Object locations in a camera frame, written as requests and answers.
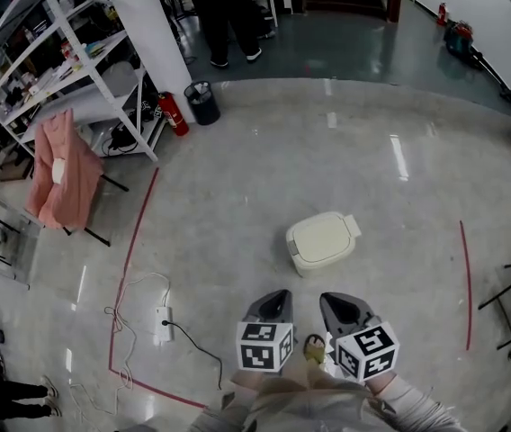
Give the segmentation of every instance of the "white pillar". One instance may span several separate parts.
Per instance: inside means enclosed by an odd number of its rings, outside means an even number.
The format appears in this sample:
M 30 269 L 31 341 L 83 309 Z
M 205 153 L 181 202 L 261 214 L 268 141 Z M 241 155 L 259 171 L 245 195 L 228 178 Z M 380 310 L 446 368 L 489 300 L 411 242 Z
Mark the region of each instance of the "white pillar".
M 184 96 L 192 77 L 159 0 L 112 0 L 158 92 L 169 91 L 187 122 L 195 122 Z

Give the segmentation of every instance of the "white trash can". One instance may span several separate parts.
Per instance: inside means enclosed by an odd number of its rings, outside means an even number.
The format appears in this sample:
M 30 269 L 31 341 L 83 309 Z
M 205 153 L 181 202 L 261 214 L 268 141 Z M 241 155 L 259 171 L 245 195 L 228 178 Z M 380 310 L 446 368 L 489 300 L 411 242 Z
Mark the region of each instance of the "white trash can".
M 291 259 L 302 277 L 349 256 L 362 235 L 354 216 L 330 211 L 302 220 L 286 234 Z

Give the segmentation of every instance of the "gray sleeve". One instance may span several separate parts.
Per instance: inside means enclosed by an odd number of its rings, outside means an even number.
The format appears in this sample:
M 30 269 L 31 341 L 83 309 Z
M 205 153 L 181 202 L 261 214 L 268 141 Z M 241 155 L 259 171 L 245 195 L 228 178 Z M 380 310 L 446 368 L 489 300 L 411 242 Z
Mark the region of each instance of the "gray sleeve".
M 257 392 L 227 382 L 224 394 L 206 407 L 188 432 L 241 432 Z
M 466 432 L 443 405 L 399 376 L 376 397 L 391 407 L 391 411 L 380 411 L 380 414 L 399 432 Z

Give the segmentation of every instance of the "pink jacket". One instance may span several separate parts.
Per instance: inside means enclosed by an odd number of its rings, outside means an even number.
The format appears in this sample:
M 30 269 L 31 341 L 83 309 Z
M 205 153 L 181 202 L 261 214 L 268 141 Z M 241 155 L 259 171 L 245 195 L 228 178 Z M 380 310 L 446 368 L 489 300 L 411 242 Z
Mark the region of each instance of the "pink jacket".
M 35 141 L 35 171 L 26 210 L 53 229 L 85 228 L 103 174 L 102 160 L 77 135 L 71 109 L 42 123 Z M 54 158 L 66 162 L 61 184 L 52 180 Z

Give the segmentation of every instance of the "white cable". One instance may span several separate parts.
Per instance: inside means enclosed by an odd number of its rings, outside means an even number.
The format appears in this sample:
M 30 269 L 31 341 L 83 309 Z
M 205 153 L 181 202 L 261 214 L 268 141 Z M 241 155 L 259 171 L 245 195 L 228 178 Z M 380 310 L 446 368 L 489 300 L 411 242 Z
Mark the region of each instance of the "white cable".
M 107 409 L 98 407 L 95 404 L 94 399 L 92 399 L 92 397 L 90 397 L 89 393 L 87 393 L 87 390 L 85 389 L 85 386 L 82 383 L 69 385 L 69 394 L 71 395 L 72 400 L 74 401 L 74 404 L 76 405 L 77 409 L 79 410 L 80 422 L 81 422 L 81 419 L 85 419 L 85 422 L 87 422 L 92 428 L 95 428 L 98 432 L 102 432 L 102 431 L 87 418 L 87 416 L 82 411 L 79 404 L 77 403 L 72 389 L 76 388 L 76 387 L 82 389 L 84 391 L 85 395 L 87 396 L 87 399 L 90 400 L 90 403 L 92 404 L 92 407 L 94 408 L 94 410 L 102 411 L 102 412 L 107 413 L 112 416 L 117 416 L 117 414 L 118 414 L 118 394 L 119 394 L 120 390 L 128 389 L 129 391 L 131 391 L 133 389 L 133 376 L 131 375 L 131 369 L 130 369 L 130 365 L 128 364 L 128 362 L 131 358 L 131 355 L 133 354 L 134 348 L 136 347 L 136 341 L 138 340 L 138 335 L 136 334 L 136 332 L 128 324 L 128 321 L 126 319 L 124 319 L 122 317 L 122 315 L 120 314 L 120 306 L 121 306 L 121 303 L 123 302 L 123 297 L 126 293 L 128 286 L 130 286 L 131 284 L 138 284 L 139 282 L 145 280 L 146 278 L 150 277 L 151 275 L 161 277 L 164 280 L 166 280 L 166 282 L 167 282 L 167 288 L 166 288 L 166 291 L 164 292 L 164 296 L 162 298 L 162 306 L 165 307 L 167 295 L 171 289 L 170 281 L 164 275 L 161 275 L 157 272 L 150 272 L 148 274 L 145 274 L 144 276 L 142 276 L 141 278 L 139 278 L 137 280 L 133 280 L 132 282 L 127 282 L 123 286 L 123 288 L 121 289 L 120 299 L 118 300 L 118 305 L 114 309 L 112 309 L 112 314 L 109 314 L 109 315 L 113 315 L 113 323 L 112 324 L 115 328 L 118 328 L 118 330 L 117 330 L 118 333 L 123 330 L 123 327 L 126 327 L 133 335 L 133 339 L 131 340 L 131 344 L 130 344 L 130 350 L 128 351 L 128 354 L 124 357 L 123 365 L 120 368 L 121 386 L 115 390 L 115 395 L 114 395 L 115 402 L 114 402 L 113 411 L 109 411 Z

